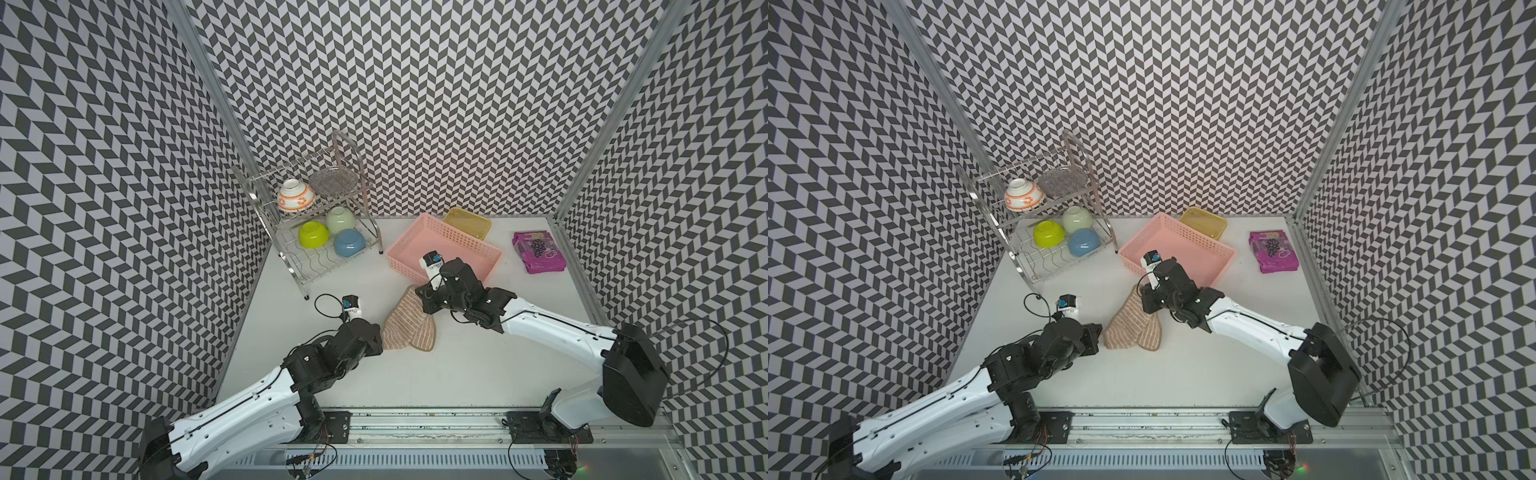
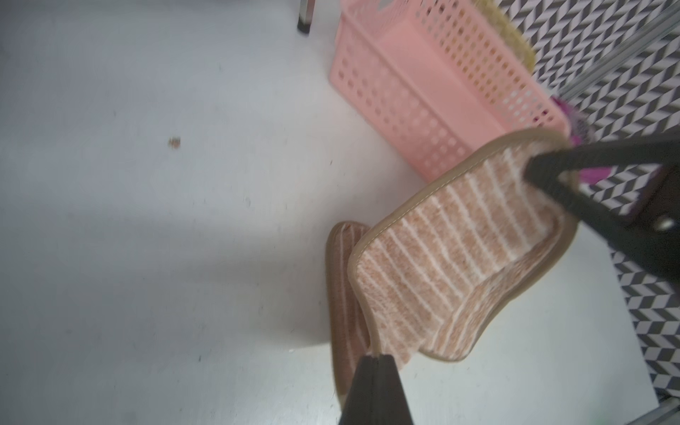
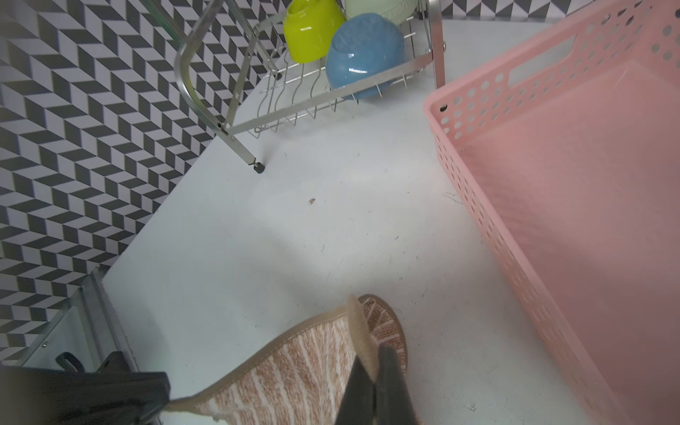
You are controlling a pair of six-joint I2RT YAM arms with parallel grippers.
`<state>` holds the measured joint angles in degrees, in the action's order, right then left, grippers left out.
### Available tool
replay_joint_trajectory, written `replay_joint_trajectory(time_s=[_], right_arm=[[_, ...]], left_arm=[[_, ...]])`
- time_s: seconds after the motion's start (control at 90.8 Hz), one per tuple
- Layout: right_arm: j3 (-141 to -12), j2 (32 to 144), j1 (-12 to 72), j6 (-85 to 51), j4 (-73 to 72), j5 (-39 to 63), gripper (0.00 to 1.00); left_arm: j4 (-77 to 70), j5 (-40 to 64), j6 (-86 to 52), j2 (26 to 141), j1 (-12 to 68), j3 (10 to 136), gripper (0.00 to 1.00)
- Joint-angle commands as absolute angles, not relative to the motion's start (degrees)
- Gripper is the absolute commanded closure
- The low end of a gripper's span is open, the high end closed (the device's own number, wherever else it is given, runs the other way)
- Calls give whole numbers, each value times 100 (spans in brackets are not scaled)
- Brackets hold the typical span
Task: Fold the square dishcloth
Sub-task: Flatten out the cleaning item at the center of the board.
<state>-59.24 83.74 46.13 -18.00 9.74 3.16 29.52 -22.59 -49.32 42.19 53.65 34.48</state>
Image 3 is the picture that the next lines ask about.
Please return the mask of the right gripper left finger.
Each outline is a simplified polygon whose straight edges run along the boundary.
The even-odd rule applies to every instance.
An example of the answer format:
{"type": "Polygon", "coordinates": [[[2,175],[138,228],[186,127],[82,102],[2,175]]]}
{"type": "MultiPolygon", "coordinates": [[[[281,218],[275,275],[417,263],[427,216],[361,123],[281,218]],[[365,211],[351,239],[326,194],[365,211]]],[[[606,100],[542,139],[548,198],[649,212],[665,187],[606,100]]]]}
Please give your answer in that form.
{"type": "Polygon", "coordinates": [[[377,424],[375,384],[371,381],[359,357],[356,357],[352,364],[352,371],[335,424],[377,424]]]}

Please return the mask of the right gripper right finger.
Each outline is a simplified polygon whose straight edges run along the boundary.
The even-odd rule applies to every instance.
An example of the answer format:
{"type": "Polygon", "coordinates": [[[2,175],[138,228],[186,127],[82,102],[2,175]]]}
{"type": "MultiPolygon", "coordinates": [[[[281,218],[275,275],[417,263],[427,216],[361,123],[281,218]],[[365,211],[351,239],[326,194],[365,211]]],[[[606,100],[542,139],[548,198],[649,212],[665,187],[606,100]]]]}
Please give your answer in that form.
{"type": "Polygon", "coordinates": [[[379,350],[379,372],[375,384],[375,423],[416,425],[416,413],[402,373],[397,351],[388,345],[379,350]]]}

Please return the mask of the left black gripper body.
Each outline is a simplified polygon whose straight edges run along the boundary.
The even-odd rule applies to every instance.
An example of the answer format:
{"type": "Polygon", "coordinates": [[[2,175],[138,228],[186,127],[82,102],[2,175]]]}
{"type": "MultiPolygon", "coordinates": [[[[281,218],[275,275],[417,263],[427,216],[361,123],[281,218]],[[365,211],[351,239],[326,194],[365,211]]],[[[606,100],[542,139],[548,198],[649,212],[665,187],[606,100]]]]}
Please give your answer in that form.
{"type": "Polygon", "coordinates": [[[87,372],[70,352],[58,369],[1,368],[3,424],[149,424],[170,401],[164,372],[135,372],[112,352],[87,372]]]}

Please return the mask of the striped beige square dishcloth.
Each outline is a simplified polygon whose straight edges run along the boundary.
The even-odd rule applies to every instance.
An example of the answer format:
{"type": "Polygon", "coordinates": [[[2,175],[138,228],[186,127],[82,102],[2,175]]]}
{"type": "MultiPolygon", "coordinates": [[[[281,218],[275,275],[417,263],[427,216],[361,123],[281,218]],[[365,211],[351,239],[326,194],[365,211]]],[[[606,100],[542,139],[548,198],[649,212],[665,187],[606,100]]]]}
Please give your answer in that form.
{"type": "Polygon", "coordinates": [[[382,345],[407,372],[406,338],[398,316],[376,295],[350,296],[301,322],[199,393],[172,400],[166,411],[227,424],[333,424],[354,359],[376,384],[382,345]]]}

